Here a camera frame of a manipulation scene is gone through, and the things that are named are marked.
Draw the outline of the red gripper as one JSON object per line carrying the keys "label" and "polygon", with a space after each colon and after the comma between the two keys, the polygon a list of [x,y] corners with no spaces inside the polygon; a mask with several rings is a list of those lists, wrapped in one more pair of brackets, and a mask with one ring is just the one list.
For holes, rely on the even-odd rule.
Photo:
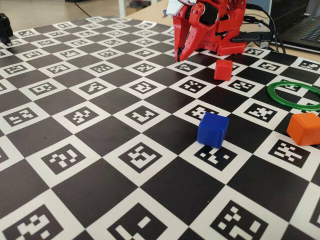
{"label": "red gripper", "polygon": [[173,0],[175,61],[186,60],[226,11],[226,0]]}

